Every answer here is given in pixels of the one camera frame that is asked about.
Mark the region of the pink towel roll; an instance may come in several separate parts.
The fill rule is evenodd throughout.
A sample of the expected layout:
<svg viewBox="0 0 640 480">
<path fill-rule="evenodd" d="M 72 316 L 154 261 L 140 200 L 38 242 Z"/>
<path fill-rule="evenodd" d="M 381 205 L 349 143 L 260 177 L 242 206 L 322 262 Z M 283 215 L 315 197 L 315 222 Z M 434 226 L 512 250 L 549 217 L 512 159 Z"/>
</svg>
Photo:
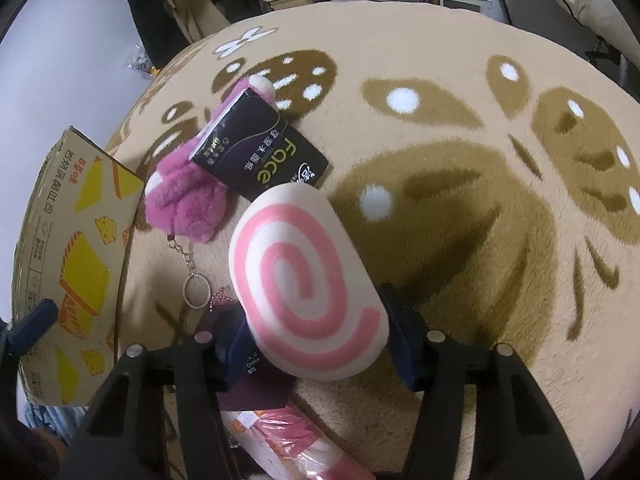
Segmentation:
<svg viewBox="0 0 640 480">
<path fill-rule="evenodd" d="M 265 411 L 223 412 L 224 426 L 273 479 L 374 480 L 293 404 Z"/>
</svg>

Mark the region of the pink bunny plush keychain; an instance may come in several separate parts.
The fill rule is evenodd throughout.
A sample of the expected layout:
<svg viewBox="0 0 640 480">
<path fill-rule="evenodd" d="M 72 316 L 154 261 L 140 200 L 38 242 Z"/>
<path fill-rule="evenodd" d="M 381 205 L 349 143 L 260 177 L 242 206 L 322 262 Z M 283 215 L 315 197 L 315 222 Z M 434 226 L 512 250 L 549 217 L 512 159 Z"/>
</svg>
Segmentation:
<svg viewBox="0 0 640 480">
<path fill-rule="evenodd" d="M 143 213 L 151 228 L 171 236 L 184 236 L 194 243 L 207 243 L 214 237 L 226 213 L 228 188 L 192 162 L 190 156 L 231 106 L 231 101 L 246 89 L 254 90 L 269 105 L 276 104 L 276 89 L 266 77 L 252 75 L 241 79 L 206 126 L 165 155 L 146 181 Z"/>
</svg>

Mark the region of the pink swirl roll plush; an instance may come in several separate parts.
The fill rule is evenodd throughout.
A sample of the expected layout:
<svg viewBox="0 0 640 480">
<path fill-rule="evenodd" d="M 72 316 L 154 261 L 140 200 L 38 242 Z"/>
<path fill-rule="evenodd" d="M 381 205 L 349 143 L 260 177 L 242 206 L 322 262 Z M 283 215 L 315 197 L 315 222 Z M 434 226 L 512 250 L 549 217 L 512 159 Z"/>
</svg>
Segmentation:
<svg viewBox="0 0 640 480">
<path fill-rule="evenodd" d="M 259 195 L 234 229 L 228 263 L 257 347 L 285 373 L 349 378 L 386 346 L 382 300 L 316 188 L 287 183 Z"/>
</svg>

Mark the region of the black tissue pack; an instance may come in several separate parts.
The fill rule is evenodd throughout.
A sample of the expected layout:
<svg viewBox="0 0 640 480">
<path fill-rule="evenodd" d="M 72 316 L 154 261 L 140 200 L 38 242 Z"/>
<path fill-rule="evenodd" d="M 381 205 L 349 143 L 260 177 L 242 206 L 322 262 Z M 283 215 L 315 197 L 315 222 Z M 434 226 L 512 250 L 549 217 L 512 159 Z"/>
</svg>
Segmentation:
<svg viewBox="0 0 640 480">
<path fill-rule="evenodd" d="M 226 101 L 190 161 L 250 202 L 290 182 L 316 185 L 329 161 L 251 88 Z"/>
</svg>

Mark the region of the open cardboard box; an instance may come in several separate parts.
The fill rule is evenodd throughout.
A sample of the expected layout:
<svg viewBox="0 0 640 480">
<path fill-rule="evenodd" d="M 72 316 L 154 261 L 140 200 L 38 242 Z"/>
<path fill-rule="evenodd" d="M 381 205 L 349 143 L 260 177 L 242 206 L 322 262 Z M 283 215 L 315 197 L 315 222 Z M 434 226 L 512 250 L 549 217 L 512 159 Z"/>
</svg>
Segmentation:
<svg viewBox="0 0 640 480">
<path fill-rule="evenodd" d="M 115 363 L 120 277 L 142 181 L 79 130 L 44 161 L 14 252 L 12 316 L 43 299 L 53 325 L 23 356 L 29 402 L 86 406 Z"/>
</svg>

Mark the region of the plastic bag with toys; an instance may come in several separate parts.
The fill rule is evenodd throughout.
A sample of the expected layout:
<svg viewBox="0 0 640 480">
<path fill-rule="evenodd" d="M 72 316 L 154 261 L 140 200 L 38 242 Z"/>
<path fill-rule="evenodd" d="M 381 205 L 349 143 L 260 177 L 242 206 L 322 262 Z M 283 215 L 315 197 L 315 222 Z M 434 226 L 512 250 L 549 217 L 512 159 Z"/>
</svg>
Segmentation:
<svg viewBox="0 0 640 480">
<path fill-rule="evenodd" d="M 160 73 L 144 49 L 138 49 L 128 58 L 127 67 L 146 78 L 154 78 Z"/>
</svg>

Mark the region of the black hanging coat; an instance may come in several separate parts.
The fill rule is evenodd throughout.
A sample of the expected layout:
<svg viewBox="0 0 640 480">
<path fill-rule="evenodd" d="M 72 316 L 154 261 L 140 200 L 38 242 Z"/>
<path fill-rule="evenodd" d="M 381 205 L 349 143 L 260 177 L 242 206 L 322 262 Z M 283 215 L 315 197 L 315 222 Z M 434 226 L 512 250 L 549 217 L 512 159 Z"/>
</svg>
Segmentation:
<svg viewBox="0 0 640 480">
<path fill-rule="evenodd" d="M 134 26 L 153 65 L 161 70 L 189 41 L 165 9 L 166 0 L 127 0 Z"/>
</svg>

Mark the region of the cream duvet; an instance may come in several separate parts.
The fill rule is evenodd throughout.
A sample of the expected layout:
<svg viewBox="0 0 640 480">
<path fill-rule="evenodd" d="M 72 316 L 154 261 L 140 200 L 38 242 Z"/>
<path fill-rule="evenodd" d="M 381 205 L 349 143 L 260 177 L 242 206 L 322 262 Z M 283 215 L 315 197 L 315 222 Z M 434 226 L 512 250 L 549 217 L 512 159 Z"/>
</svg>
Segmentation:
<svg viewBox="0 0 640 480">
<path fill-rule="evenodd" d="M 634 66 L 639 66 L 639 41 L 613 0 L 554 0 L 582 26 L 620 53 Z"/>
</svg>

